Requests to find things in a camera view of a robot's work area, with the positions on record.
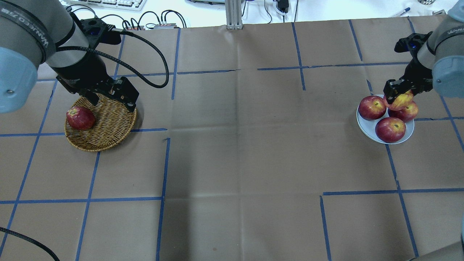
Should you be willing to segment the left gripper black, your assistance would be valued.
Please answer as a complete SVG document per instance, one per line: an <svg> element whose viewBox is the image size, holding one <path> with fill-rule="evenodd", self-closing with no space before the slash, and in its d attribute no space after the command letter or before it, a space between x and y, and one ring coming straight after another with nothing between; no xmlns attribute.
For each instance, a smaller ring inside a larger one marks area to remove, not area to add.
<svg viewBox="0 0 464 261"><path fill-rule="evenodd" d="M55 67L57 80L71 94L84 96L93 106L98 94L120 102L130 112L136 109L139 92L125 76L111 78L103 60L96 54L86 54L71 66Z"/></svg>

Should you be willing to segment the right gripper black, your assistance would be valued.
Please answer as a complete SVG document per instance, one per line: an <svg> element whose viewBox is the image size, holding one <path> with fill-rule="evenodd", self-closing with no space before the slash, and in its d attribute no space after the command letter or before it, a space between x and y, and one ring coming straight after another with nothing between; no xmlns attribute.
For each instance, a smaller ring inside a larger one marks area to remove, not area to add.
<svg viewBox="0 0 464 261"><path fill-rule="evenodd" d="M383 94L388 105L391 105L400 94L411 91L413 96L433 89L431 69L423 66L417 58L413 58L406 66L400 79L386 81Z"/></svg>

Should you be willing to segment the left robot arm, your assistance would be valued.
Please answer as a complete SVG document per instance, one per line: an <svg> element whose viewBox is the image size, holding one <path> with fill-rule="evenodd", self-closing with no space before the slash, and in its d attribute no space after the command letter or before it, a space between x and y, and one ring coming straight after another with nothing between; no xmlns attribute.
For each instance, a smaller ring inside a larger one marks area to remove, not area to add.
<svg viewBox="0 0 464 261"><path fill-rule="evenodd" d="M69 93L93 105L106 96L134 111L138 91L124 76L111 78L96 54L100 43L121 43L113 25L99 18L80 20L58 0L2 0L0 20L1 113L25 104L43 63Z"/></svg>

